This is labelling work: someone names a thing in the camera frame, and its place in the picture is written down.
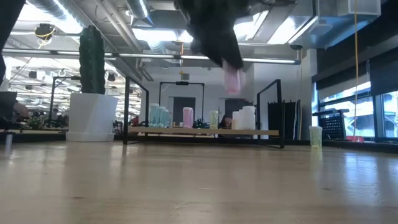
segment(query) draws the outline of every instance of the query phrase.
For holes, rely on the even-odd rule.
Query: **ceiling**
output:
[[[107,52],[120,53],[159,53],[156,52],[151,42],[158,41],[162,44],[163,53],[192,54],[190,51],[190,38],[186,36],[185,21],[181,14],[175,10],[172,0],[147,0],[149,6],[149,18],[154,27],[148,26],[146,19],[132,19],[132,12],[126,5],[126,0],[28,0],[20,14],[20,18],[14,27],[12,35],[6,47],[18,49],[48,49],[48,50],[72,50],[77,51],[79,47],[78,34],[83,27],[96,26],[102,33]],[[40,4],[47,2],[55,4],[59,8],[58,13],[65,14],[65,20],[56,17],[56,13],[40,8]],[[245,17],[245,21],[237,22],[234,29],[238,36],[239,48],[243,57],[255,58],[278,58],[281,60],[297,59],[297,51],[287,44],[299,32],[297,40],[293,44],[302,44],[306,48],[317,46],[313,35],[308,34],[314,26],[308,26],[317,15],[316,0],[266,0],[267,6],[256,4],[251,8],[251,14]],[[321,5],[321,11],[338,11],[335,5]],[[338,18],[333,21],[339,30],[345,27],[338,23]],[[52,24],[57,27],[50,42],[43,43],[34,35],[34,29],[39,24]],[[328,40],[334,37],[327,34]],[[183,47],[171,40],[184,40]],[[52,79],[34,80],[29,78],[29,70],[45,71],[49,77],[59,71],[67,71],[68,75],[79,75],[79,63],[77,59],[56,58],[30,58],[17,57],[9,62],[12,67],[11,76],[16,75],[12,81],[12,87],[19,92],[45,93],[50,89],[45,86],[33,86],[33,90],[25,90],[21,83],[51,84]],[[106,61],[108,73],[116,74],[116,81],[110,82],[109,87],[114,86],[122,96],[124,93],[124,78],[126,75],[133,77],[138,82],[175,82],[180,80],[181,61],[147,59],[136,60],[134,58],[116,58]],[[245,64],[245,70],[251,66]],[[280,69],[280,65],[271,65],[267,68]],[[184,60],[184,73],[190,74],[190,82],[204,82],[206,84],[222,84],[223,72],[211,61]],[[70,85],[79,85],[78,81],[69,80]],[[70,94],[67,86],[57,88],[60,94]],[[137,90],[132,96],[130,105],[132,113],[139,111],[136,104],[140,99],[140,91]]]

